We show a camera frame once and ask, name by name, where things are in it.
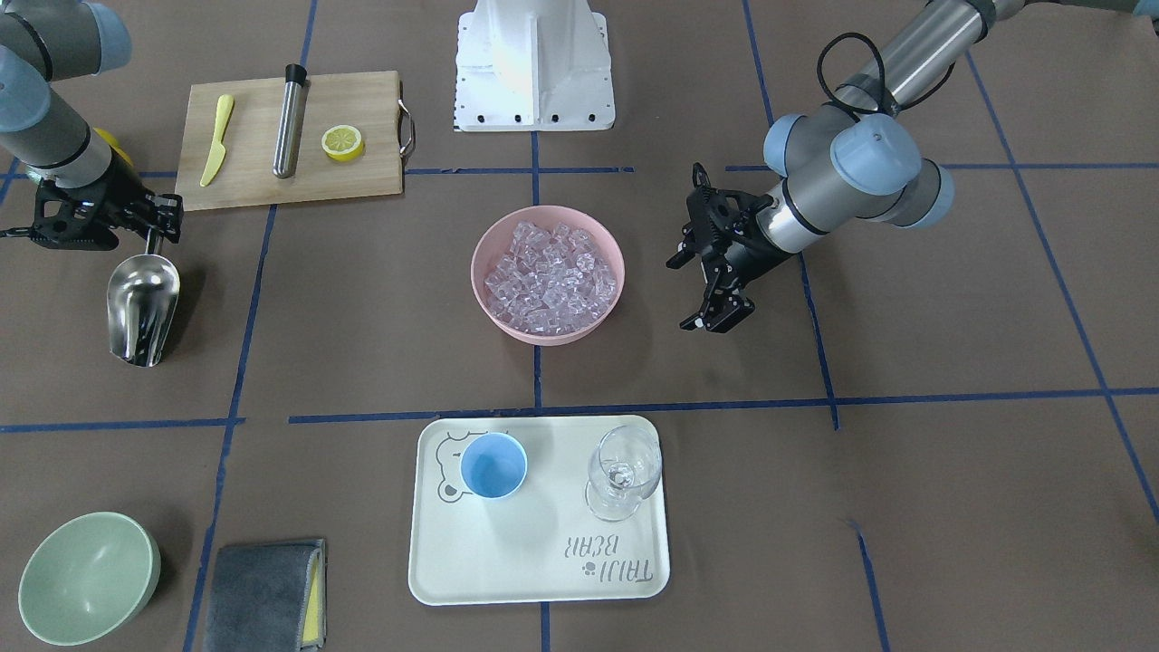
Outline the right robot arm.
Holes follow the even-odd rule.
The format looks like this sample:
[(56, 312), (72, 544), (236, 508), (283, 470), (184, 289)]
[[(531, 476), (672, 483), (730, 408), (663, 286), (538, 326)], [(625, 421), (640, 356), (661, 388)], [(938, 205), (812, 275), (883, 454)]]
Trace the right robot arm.
[(32, 224), (5, 230), (49, 249), (111, 251), (117, 232), (177, 243), (182, 198), (145, 186), (53, 83), (121, 69), (132, 41), (119, 14), (92, 1), (5, 1), (1, 13), (1, 141), (32, 174)]

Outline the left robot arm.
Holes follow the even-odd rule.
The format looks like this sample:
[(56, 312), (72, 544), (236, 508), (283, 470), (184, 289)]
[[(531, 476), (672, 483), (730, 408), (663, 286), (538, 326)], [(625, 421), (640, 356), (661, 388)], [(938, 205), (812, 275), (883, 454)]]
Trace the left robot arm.
[(756, 306), (746, 285), (852, 220), (924, 228), (952, 210), (955, 186), (943, 166), (923, 157), (898, 116), (940, 90), (962, 54), (1013, 17), (1022, 1), (928, 1), (872, 61), (814, 113), (786, 113), (764, 140), (780, 182), (765, 195), (712, 185), (693, 164), (688, 222), (666, 268), (699, 261), (704, 300), (685, 331), (724, 334)]

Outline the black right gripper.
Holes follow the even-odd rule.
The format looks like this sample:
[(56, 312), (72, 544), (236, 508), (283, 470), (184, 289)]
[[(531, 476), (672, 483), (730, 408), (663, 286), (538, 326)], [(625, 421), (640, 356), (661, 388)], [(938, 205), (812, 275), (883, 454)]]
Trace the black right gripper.
[(176, 246), (183, 217), (183, 197), (150, 195), (127, 161), (115, 156), (104, 173), (83, 186), (41, 181), (34, 195), (32, 241), (49, 249), (111, 251), (119, 247), (115, 230), (121, 228)]

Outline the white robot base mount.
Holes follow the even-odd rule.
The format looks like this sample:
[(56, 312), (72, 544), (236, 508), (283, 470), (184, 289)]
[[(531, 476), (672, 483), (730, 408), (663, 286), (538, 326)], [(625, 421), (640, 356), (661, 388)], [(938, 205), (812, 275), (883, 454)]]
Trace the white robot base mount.
[(614, 127), (608, 21), (586, 1), (479, 1), (455, 37), (455, 131)]

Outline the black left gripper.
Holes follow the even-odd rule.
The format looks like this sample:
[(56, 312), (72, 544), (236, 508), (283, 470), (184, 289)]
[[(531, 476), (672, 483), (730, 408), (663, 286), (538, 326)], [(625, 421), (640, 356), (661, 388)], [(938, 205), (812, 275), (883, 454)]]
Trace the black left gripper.
[(666, 268), (677, 271), (699, 261), (706, 290), (700, 308), (680, 321), (680, 330), (727, 334), (756, 310), (745, 286), (793, 254), (772, 243), (758, 220), (761, 211), (780, 206), (777, 198), (713, 186), (699, 162), (692, 164), (692, 185), (686, 199), (690, 220)]

